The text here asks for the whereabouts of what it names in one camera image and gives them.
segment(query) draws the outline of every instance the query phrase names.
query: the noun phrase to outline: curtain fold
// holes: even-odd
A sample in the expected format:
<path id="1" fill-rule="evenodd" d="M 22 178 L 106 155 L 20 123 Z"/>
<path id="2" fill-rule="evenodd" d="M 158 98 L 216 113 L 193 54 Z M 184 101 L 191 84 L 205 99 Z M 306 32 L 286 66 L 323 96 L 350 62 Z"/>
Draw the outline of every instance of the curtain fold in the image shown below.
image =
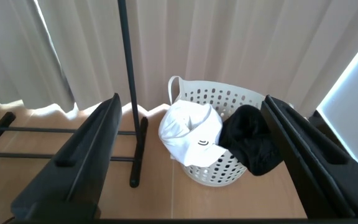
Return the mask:
<path id="1" fill-rule="evenodd" d="M 0 101 L 129 102 L 117 2 L 0 1 Z M 354 0 L 127 0 L 138 104 L 173 75 L 241 86 L 310 115 L 358 51 Z"/>

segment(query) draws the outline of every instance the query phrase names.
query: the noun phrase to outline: black logo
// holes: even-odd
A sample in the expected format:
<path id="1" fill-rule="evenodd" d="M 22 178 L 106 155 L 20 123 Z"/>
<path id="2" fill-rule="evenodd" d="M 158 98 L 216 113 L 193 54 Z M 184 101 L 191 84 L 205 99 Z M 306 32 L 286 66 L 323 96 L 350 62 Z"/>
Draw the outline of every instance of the black logo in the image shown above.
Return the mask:
<path id="1" fill-rule="evenodd" d="M 198 142 L 198 144 L 200 145 L 200 146 L 206 146 L 206 145 L 208 145 L 209 144 L 209 141 L 199 141 Z"/>

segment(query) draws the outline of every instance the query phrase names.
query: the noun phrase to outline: vertical black pole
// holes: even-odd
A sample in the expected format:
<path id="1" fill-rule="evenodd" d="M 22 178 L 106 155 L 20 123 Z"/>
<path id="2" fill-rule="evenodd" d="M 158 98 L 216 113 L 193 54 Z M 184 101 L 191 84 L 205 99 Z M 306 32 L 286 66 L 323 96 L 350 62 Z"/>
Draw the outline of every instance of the vertical black pole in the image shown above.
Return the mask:
<path id="1" fill-rule="evenodd" d="M 131 40 L 129 38 L 129 26 L 127 7 L 125 0 L 118 0 L 118 11 L 121 22 L 122 41 L 124 43 L 125 62 L 127 64 L 127 74 L 129 83 L 129 92 L 131 94 L 132 112 L 134 115 L 135 132 L 137 142 L 142 142 L 140 133 L 139 114 L 137 112 L 136 87 L 134 78 L 134 66 L 132 63 Z"/>

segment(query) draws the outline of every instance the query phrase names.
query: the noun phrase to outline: basket handle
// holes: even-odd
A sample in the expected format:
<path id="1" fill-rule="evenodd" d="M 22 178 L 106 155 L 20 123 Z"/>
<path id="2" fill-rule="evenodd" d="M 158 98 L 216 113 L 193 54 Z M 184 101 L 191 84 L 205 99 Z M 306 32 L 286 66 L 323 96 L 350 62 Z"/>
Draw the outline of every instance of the basket handle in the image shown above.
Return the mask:
<path id="1" fill-rule="evenodd" d="M 179 82 L 181 80 L 181 77 L 175 75 L 175 76 L 172 76 L 169 81 L 168 81 L 168 96 L 169 96 L 169 102 L 171 103 L 172 105 L 172 82 L 174 79 L 178 78 L 179 79 Z"/>

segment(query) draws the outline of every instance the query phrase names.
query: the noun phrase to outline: white plastic basket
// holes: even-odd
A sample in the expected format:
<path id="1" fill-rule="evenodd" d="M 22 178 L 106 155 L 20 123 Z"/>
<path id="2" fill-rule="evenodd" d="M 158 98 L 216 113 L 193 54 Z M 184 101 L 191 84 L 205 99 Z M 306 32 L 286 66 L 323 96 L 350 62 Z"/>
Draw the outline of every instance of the white plastic basket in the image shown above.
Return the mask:
<path id="1" fill-rule="evenodd" d="M 260 109 L 265 97 L 245 88 L 210 81 L 186 81 L 178 76 L 168 82 L 168 94 L 172 104 L 172 82 L 179 79 L 180 92 L 176 100 L 186 100 L 204 105 L 210 103 L 221 115 L 228 119 L 241 105 L 252 105 Z M 210 187 L 222 187 L 236 181 L 246 170 L 228 150 L 209 167 L 182 165 L 185 173 L 196 182 Z"/>

